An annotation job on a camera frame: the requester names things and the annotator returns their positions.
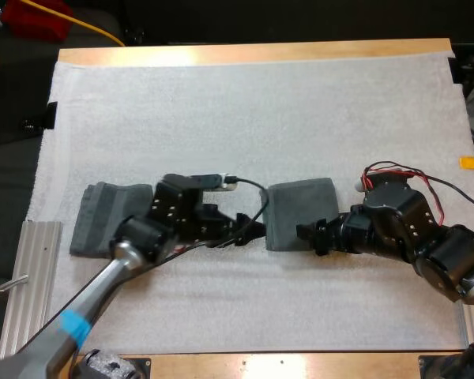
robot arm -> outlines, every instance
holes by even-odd
[[[261,223],[238,214],[233,220],[202,203],[205,190],[229,190],[236,177],[169,174],[156,186],[147,216],[122,222],[111,242],[114,259],[17,354],[0,361],[0,379],[56,378],[84,343],[92,326],[126,281],[160,264],[179,243],[245,245],[265,235]]]
[[[329,222],[299,225],[298,236],[317,255],[337,250],[404,261],[450,300],[474,305],[474,232],[462,225],[439,226],[407,178],[373,180],[377,183],[361,205]]]

metal clamp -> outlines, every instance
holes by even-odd
[[[5,294],[12,290],[18,284],[23,284],[28,282],[28,274],[21,275],[19,278],[9,280],[4,284],[0,285],[0,294]]]

wooden board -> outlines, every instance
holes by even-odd
[[[62,49],[60,62],[91,66],[196,66],[324,58],[383,57],[451,51],[448,39],[202,45],[175,47],[102,47]]]
[[[153,379],[419,379],[420,355],[457,352],[128,355]],[[68,366],[60,378],[68,377]]]

blue tape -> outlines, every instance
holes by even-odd
[[[64,310],[60,313],[61,327],[75,341],[79,348],[83,345],[92,330],[92,326],[78,313],[73,310]]]

gray towel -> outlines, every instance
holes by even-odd
[[[73,230],[70,253],[79,257],[106,258],[109,242],[123,219],[143,215],[152,203],[149,184],[115,186],[99,182],[88,186]]]
[[[270,203],[263,213],[267,250],[311,250],[307,241],[297,237],[297,224],[313,223],[319,219],[330,221],[339,214],[330,178],[275,184],[268,190]]]

